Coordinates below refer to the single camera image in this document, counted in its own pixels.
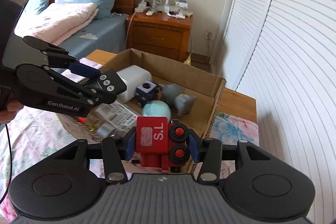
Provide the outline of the person's hand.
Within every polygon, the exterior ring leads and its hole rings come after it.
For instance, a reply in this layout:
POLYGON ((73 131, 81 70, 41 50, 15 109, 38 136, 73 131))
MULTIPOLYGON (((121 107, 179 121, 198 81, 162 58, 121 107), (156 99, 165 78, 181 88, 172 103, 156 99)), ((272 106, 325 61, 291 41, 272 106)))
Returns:
POLYGON ((24 105, 17 100, 8 102, 5 110, 0 112, 0 123, 7 124, 11 122, 22 108, 24 108, 24 105))

